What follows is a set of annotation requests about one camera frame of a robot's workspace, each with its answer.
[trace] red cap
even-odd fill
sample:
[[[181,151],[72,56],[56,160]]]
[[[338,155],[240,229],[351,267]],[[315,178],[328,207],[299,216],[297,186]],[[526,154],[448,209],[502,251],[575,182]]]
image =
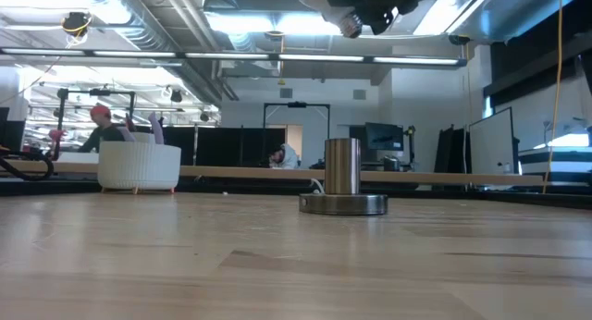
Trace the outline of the red cap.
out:
[[[91,117],[95,115],[111,116],[111,110],[107,106],[97,105],[91,109]]]

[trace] metal base plate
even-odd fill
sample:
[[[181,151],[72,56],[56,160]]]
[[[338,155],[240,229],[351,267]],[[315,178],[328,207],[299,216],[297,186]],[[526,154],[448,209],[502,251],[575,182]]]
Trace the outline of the metal base plate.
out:
[[[387,195],[302,194],[300,211],[320,215],[384,215],[389,210]]]

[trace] desk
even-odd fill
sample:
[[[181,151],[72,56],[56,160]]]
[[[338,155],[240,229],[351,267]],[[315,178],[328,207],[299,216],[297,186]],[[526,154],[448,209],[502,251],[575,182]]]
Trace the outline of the desk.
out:
[[[23,172],[43,172],[45,165],[41,162],[8,161]],[[55,162],[56,173],[96,173],[97,164],[75,164]],[[218,178],[267,178],[267,179],[324,179],[324,170],[282,170],[272,168],[248,167],[215,167],[215,166],[182,166],[182,177],[218,177]],[[518,175],[464,175],[452,173],[415,173],[415,172],[373,172],[362,171],[361,181],[404,182],[425,185],[513,185],[540,186],[540,176]]]

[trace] person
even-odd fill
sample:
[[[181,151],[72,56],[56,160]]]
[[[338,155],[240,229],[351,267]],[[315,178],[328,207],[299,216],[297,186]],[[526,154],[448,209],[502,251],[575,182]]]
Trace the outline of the person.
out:
[[[101,141],[125,141],[121,131],[111,122],[111,111],[108,107],[102,105],[93,107],[91,119],[99,127],[92,131],[89,140],[79,148],[79,153],[89,153],[92,149],[98,153]]]
[[[269,155],[269,166],[272,168],[298,168],[298,155],[287,143],[280,145]]]

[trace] white wall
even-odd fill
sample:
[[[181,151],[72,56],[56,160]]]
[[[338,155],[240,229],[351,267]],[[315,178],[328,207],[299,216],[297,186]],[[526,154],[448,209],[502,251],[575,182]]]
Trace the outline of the white wall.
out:
[[[514,136],[520,140],[519,150],[529,150],[543,144],[543,123],[553,120],[556,88],[556,85],[551,85],[496,107],[498,111],[512,107]],[[584,124],[574,120],[574,117],[590,120],[592,117],[590,108],[592,108],[592,96],[584,74],[562,81],[556,137],[574,131],[583,131]]]
[[[269,115],[275,107],[268,107]],[[225,128],[261,128],[263,123],[263,103],[224,102],[221,108],[222,124]],[[318,111],[309,108],[280,107],[267,124],[302,125],[302,167],[316,163],[325,155],[327,139],[327,115],[325,108]],[[331,138],[349,137],[349,129],[342,126],[363,125],[376,117],[374,106],[331,106]]]
[[[347,106],[378,104],[378,88],[370,80],[320,80],[285,79],[286,85],[278,85],[278,79],[228,79],[228,84],[240,100],[249,103],[306,102]],[[282,88],[293,89],[291,100],[279,98]],[[366,100],[353,100],[353,90],[366,90]]]
[[[0,67],[0,107],[10,108],[8,120],[21,121],[27,117],[29,102],[23,98],[22,94],[16,96],[19,89],[19,69]]]
[[[434,171],[439,131],[450,124],[463,126],[465,101],[460,70],[392,69],[379,87],[381,122],[417,128],[418,172]],[[408,144],[405,139],[405,162],[409,161]]]

